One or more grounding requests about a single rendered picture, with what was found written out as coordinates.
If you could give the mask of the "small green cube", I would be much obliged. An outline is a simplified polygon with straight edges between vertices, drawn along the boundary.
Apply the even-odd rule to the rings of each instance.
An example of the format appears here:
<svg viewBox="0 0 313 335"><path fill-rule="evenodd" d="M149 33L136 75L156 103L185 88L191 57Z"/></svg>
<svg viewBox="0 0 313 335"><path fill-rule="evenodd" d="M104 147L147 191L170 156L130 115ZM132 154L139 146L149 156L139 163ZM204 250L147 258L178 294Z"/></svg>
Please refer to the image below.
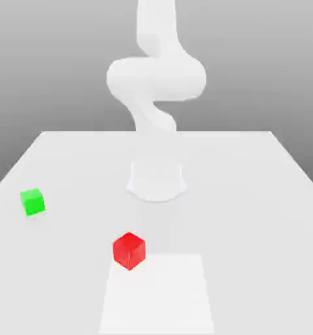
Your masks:
<svg viewBox="0 0 313 335"><path fill-rule="evenodd" d="M45 211L43 194L38 188L22 191L20 199L27 216Z"/></svg>

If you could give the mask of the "small red cube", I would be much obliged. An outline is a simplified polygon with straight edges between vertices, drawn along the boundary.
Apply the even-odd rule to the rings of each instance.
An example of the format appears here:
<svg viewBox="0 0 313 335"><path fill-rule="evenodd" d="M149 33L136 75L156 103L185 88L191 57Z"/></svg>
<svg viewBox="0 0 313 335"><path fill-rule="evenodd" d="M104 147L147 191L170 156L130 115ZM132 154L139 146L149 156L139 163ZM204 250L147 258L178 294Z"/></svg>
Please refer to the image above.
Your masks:
<svg viewBox="0 0 313 335"><path fill-rule="evenodd" d="M132 270L146 257L145 240L127 232L113 242L113 258L127 270Z"/></svg>

